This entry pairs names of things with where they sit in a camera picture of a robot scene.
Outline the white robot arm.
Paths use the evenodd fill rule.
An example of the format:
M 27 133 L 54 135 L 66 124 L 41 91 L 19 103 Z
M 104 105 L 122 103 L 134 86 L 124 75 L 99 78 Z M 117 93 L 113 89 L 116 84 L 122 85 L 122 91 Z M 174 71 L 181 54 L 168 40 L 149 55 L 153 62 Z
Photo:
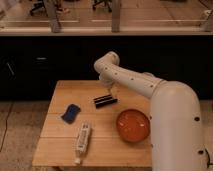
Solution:
M 207 171 L 195 91 L 180 81 L 131 71 L 119 63 L 119 56 L 110 51 L 94 62 L 94 69 L 106 87 L 119 83 L 150 100 L 152 171 Z

